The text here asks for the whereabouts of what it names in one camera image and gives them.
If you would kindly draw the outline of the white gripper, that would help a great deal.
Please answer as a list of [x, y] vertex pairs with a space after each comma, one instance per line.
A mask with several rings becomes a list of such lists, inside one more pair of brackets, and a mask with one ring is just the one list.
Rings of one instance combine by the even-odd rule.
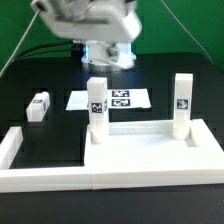
[[142, 30], [127, 0], [33, 0], [31, 8], [61, 38], [132, 43]]

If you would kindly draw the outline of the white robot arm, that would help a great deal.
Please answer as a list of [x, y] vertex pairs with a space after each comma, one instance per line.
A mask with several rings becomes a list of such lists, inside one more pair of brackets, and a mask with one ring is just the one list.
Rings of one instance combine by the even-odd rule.
[[32, 0], [50, 31], [87, 46], [82, 62], [127, 70], [136, 56], [131, 44], [142, 30], [137, 0]]

